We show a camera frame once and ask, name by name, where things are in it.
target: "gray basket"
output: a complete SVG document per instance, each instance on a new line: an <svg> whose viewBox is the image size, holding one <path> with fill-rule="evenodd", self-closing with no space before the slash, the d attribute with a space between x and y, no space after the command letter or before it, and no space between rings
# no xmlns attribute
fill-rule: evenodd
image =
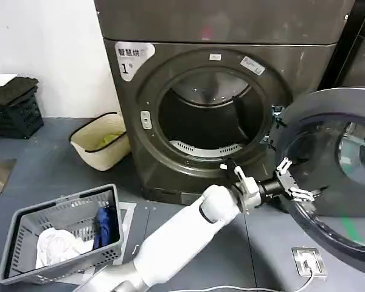
<svg viewBox="0 0 365 292"><path fill-rule="evenodd" d="M94 238L94 219L104 206L115 206L119 240L78 257L35 269L38 236L45 229L65 229L83 240ZM23 281L45 284L121 256L123 242L117 190L114 184L23 208L13 215L0 264L0 283Z"/></svg>

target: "woven basket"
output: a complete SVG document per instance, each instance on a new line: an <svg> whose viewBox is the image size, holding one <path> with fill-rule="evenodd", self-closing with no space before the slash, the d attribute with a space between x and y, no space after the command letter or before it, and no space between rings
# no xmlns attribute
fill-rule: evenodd
<svg viewBox="0 0 365 292"><path fill-rule="evenodd" d="M123 132L116 140L95 150L106 135ZM130 152L123 117L106 113L77 129L70 136L70 143L81 158L94 169L105 171L117 164Z"/></svg>

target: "yellow cloth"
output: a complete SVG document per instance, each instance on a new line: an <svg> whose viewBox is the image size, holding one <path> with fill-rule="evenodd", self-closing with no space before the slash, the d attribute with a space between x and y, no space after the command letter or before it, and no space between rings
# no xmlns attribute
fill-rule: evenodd
<svg viewBox="0 0 365 292"><path fill-rule="evenodd" d="M103 139L97 144L96 150L106 147L108 144L114 142L122 133L107 134Z"/></svg>

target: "black crate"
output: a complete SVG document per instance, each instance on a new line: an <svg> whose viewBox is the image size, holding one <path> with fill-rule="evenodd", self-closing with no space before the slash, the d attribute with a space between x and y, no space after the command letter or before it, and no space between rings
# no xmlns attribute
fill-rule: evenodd
<svg viewBox="0 0 365 292"><path fill-rule="evenodd" d="M6 105L0 105L0 136L28 139L43 126L35 93L37 86Z"/></svg>

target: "gray floor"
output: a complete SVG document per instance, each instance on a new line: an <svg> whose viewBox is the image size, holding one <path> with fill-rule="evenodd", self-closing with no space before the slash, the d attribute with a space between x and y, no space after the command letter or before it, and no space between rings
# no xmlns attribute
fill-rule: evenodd
<svg viewBox="0 0 365 292"><path fill-rule="evenodd" d="M165 222L179 206L146 202L141 197L139 179L131 157L107 172L87 166L68 142L69 135L86 119L46 119L46 124L30 140L0 138L0 161L16 158L9 182L0 194L0 260L10 219L19 208L69 195L74 192L115 183L119 199L137 202L134 217L138 226L130 231L130 246L140 244ZM317 247L328 268L326 281L316 280L306 291L365 291L365 274L333 258L314 243L289 215L270 207L239 216L175 278L152 291L204 288L230 284L294 291L305 278L297 275L291 256L293 246ZM132 258L125 255L125 261ZM72 291L68 284L43 287L15 284L0 291Z"/></svg>

